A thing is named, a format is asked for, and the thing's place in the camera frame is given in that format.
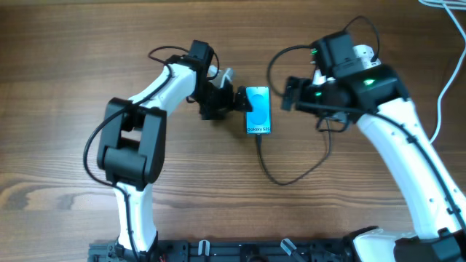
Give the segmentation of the light blue Galaxy smartphone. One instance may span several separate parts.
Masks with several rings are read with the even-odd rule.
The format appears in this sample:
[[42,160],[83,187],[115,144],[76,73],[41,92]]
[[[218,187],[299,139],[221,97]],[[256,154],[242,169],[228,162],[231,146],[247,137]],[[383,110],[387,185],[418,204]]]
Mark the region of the light blue Galaxy smartphone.
[[252,111],[245,114],[247,134],[269,134],[272,131],[269,88],[267,86],[247,87],[246,95],[252,107]]

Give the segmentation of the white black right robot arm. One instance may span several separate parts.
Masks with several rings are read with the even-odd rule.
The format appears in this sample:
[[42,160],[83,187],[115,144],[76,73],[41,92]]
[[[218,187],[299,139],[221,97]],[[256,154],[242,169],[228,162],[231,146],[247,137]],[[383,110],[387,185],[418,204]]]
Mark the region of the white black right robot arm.
[[372,226],[348,236],[356,261],[463,261],[465,195],[429,143],[396,71],[365,66],[351,36],[340,31],[308,45],[322,83],[290,77],[284,110],[354,124],[383,159],[408,206],[413,231]]

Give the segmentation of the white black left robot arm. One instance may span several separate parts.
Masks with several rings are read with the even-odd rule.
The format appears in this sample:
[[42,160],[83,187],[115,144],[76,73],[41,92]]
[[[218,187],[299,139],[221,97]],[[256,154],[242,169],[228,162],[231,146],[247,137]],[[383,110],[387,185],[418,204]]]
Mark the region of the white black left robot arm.
[[204,120],[222,120],[230,111],[250,112],[244,87],[231,84],[230,70],[209,71],[216,58],[206,42],[195,40],[183,55],[162,61],[162,73],[142,92],[111,99],[100,133],[97,164],[116,195],[120,234],[116,255],[126,261],[158,261],[158,231],[152,186],[164,160],[169,115],[183,101],[197,103]]

